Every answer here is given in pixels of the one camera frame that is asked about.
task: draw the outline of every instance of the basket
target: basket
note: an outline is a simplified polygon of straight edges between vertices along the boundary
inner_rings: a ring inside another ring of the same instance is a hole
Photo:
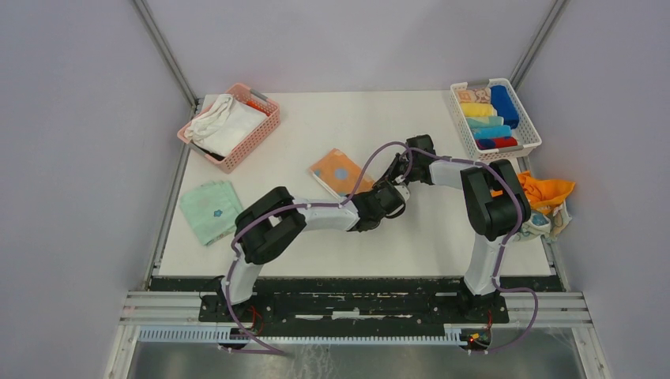
[[[519,113],[519,125],[516,129],[512,129],[512,137],[517,140],[519,145],[511,146],[509,148],[479,150],[479,148],[477,148],[477,143],[475,142],[475,137],[472,136],[472,131],[468,126],[468,122],[465,120],[463,110],[458,103],[456,91],[467,89],[468,87],[482,88],[484,86],[491,87],[493,85],[502,85],[507,89],[507,94],[510,96],[510,99],[512,99],[512,103],[514,103],[514,108],[517,110],[517,113]],[[542,144],[540,135],[537,133],[537,130],[535,130],[533,123],[530,122],[530,118],[525,112],[524,107],[521,105],[521,101],[519,101],[516,92],[512,88],[512,84],[510,84],[510,81],[507,79],[500,78],[490,79],[484,82],[452,84],[449,94],[449,112],[451,113],[451,119],[454,120],[456,131],[458,131],[458,135],[461,136],[461,142],[470,159],[491,162],[497,159],[521,158],[527,156],[534,148]]]
[[[262,93],[247,87],[244,84],[237,83],[230,87],[225,93],[233,95],[240,103],[251,102],[251,106],[262,111],[268,115],[268,118],[254,129],[253,132],[244,138],[235,148],[232,149],[224,160],[218,160],[211,156],[207,151],[198,147],[191,140],[184,137],[186,128],[190,126],[190,122],[186,124],[177,133],[177,137],[182,140],[189,148],[204,156],[213,165],[219,167],[226,174],[230,174],[237,165],[244,160],[255,148],[257,148],[270,133],[279,126],[279,104],[271,99],[268,99]],[[209,111],[212,105],[205,107],[200,114]]]

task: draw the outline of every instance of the white wall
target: white wall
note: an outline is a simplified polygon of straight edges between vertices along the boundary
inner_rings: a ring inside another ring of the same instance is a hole
[[[575,180],[559,241],[616,378],[667,377],[670,2],[571,2],[521,87],[533,170]]]
[[[551,0],[148,1],[193,90],[440,89],[509,76]]]
[[[188,107],[130,2],[2,2],[0,67],[0,377],[100,377]]]

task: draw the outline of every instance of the white towel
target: white towel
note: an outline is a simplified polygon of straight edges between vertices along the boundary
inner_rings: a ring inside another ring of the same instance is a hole
[[[265,113],[223,94],[209,111],[193,119],[184,136],[201,148],[227,156],[266,118]]]

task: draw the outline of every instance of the orange cloth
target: orange cloth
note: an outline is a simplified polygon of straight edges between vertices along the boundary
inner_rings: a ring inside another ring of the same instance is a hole
[[[574,190],[574,182],[561,179],[538,180],[530,176],[530,171],[517,174],[525,196],[528,198],[530,208],[548,215],[554,208],[561,205],[566,197]],[[496,191],[492,195],[502,195],[502,191]]]
[[[310,167],[314,177],[335,197],[349,195],[354,189],[361,169],[343,152],[334,148]],[[356,193],[372,190],[375,183],[365,174]]]

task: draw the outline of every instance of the table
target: table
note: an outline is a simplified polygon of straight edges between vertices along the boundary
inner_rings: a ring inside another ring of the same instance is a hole
[[[266,94],[281,107],[281,124],[231,174],[190,152],[179,196],[212,181],[229,180],[244,207],[275,186],[295,197],[333,199],[307,173],[330,149],[363,166],[388,141],[430,134],[439,155],[467,158],[447,108],[448,91],[312,92]],[[205,97],[204,106],[214,95]],[[378,178],[401,148],[388,148],[370,165]],[[463,276],[474,231],[459,190],[413,183],[405,214],[364,233],[302,233],[261,276],[416,277]],[[232,236],[198,243],[179,210],[171,221],[160,276],[217,276],[228,270]],[[541,240],[515,242],[502,264],[504,276],[548,276]]]

